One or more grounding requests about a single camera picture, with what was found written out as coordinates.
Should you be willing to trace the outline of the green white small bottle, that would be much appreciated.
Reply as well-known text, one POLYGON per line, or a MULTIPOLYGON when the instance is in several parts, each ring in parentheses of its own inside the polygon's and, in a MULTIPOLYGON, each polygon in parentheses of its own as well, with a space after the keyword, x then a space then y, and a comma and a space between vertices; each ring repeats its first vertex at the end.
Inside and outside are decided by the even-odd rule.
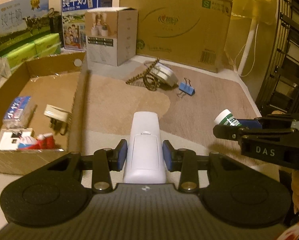
POLYGON ((214 119, 215 125, 225 125, 225 126, 242 126, 242 124, 233 116, 233 114, 225 109, 214 119))

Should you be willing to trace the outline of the white remote control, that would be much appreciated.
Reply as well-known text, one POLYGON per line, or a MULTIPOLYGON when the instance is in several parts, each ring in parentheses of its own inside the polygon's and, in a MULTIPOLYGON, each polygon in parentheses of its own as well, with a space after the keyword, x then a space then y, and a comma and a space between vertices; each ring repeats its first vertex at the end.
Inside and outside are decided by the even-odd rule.
POLYGON ((154 112, 136 112, 133 115, 123 182, 166 183, 159 118, 154 112))

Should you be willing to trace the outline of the red Doraemon toy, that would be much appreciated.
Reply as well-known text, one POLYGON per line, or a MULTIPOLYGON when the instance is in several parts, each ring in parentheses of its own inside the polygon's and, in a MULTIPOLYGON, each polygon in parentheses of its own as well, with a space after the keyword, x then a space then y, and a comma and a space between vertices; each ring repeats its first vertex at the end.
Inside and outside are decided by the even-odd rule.
POLYGON ((22 136, 19 138, 18 150, 46 150, 55 149, 53 133, 39 134, 36 138, 22 136))

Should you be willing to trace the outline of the cream wall plug adapter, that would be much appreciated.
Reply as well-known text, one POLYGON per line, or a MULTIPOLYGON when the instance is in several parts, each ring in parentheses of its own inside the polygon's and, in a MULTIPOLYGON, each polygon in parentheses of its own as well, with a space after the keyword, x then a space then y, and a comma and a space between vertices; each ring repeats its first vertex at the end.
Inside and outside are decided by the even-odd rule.
POLYGON ((50 119, 49 126, 53 129, 55 134, 60 134, 61 136, 66 135, 69 127, 69 112, 60 107, 47 105, 44 110, 44 115, 50 119))

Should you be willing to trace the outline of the blue binder clip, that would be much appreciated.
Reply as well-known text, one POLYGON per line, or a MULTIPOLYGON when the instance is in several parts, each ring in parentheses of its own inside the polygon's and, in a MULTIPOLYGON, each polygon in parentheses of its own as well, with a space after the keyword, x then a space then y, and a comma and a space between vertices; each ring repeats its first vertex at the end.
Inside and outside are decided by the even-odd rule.
POLYGON ((185 95, 193 96, 195 94, 195 89, 191 85, 190 79, 184 78, 184 82, 181 82, 178 86, 179 92, 177 97, 183 98, 185 95))

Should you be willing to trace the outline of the white grey charger adapter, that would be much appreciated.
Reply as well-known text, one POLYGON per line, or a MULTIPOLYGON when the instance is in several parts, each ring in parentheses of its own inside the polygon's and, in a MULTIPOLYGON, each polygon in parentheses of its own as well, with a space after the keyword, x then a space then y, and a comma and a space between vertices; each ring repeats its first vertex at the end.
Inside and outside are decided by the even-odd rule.
POLYGON ((154 75, 160 82, 174 87, 178 84, 178 78, 171 68, 163 65, 162 63, 156 63, 155 66, 150 70, 150 73, 154 75))

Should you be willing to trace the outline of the white square box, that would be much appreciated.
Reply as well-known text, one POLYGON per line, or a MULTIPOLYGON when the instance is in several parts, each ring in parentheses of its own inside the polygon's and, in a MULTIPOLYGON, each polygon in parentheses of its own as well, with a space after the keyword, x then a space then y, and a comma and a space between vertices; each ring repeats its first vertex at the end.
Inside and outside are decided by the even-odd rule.
POLYGON ((14 151, 18 149, 19 138, 33 136, 32 128, 12 128, 0 130, 0 150, 14 151))

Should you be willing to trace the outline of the blue floss pick box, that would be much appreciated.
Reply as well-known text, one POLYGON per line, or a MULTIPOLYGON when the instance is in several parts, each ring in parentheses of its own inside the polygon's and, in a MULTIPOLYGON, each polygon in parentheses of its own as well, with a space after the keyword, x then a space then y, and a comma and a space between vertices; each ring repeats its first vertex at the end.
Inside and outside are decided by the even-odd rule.
POLYGON ((27 128, 34 110, 31 96, 16 97, 7 109, 3 124, 6 128, 27 128))

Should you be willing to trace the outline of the beige brown rug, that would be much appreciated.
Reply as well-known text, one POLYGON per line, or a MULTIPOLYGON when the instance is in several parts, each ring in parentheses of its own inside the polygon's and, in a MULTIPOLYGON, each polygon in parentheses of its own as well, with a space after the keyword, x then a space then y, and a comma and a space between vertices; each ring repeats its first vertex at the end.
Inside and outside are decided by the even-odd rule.
POLYGON ((97 64, 91 68, 83 139, 87 154, 128 138, 134 113, 149 111, 159 116, 162 139, 176 148, 189 148, 202 155, 220 152, 245 165, 258 165, 257 160, 240 154, 237 142, 217 139, 212 132, 215 117, 225 109, 240 119, 259 115, 233 72, 213 74, 173 66, 177 78, 189 79, 196 91, 193 96, 181 96, 177 88, 161 86, 151 92, 140 82, 127 85, 126 80, 143 68, 136 61, 119 67, 97 64))

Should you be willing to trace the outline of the shallow cardboard tray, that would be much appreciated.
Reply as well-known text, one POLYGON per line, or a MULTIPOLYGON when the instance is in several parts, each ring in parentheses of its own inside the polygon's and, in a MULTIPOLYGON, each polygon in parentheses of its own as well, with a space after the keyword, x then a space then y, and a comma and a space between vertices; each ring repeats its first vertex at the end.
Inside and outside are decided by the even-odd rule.
POLYGON ((18 96, 30 96, 35 111, 29 122, 35 135, 51 133, 47 105, 69 112, 65 135, 54 136, 52 150, 1 151, 0 173, 26 175, 69 153, 82 150, 83 112, 89 77, 86 53, 60 54, 23 63, 0 86, 0 131, 3 118, 18 96))

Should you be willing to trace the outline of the large cardboard box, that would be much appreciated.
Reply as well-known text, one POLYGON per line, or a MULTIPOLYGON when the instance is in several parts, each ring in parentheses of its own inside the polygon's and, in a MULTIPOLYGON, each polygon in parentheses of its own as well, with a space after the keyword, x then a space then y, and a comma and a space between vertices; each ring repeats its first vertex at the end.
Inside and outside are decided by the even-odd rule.
POLYGON ((138 55, 217 73, 223 68, 232 1, 119 0, 119 5, 138 10, 138 55))

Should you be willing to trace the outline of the white beige product box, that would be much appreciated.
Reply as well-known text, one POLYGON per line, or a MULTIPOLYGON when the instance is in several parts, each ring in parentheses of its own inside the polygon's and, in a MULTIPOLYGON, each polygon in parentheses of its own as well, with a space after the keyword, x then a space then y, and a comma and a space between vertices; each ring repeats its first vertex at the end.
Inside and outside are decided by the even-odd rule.
POLYGON ((136 55, 138 10, 104 7, 85 13, 86 49, 90 61, 118 67, 136 55))

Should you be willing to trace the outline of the green tissue pack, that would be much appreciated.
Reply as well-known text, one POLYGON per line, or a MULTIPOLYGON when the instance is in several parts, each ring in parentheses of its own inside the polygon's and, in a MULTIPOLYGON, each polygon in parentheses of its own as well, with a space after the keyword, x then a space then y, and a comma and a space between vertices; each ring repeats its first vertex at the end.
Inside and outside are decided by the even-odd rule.
POLYGON ((51 33, 8 52, 3 58, 7 61, 8 67, 13 69, 25 61, 60 54, 61 44, 60 35, 51 33))

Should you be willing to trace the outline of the blue milk carton box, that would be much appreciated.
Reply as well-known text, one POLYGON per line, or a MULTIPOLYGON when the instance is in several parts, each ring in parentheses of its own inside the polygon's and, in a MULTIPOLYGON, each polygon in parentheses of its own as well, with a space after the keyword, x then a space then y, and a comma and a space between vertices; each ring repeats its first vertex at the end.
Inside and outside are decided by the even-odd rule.
POLYGON ((85 13, 87 10, 111 7, 113 0, 61 0, 64 48, 86 49, 85 13))

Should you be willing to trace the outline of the green pasture milk box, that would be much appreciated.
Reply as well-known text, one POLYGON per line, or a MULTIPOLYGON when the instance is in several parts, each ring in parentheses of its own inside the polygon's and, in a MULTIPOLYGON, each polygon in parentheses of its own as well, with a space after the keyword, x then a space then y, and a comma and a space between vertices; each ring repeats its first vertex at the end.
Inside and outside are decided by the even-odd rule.
POLYGON ((17 46, 51 33, 49 0, 0 3, 0 56, 17 46))

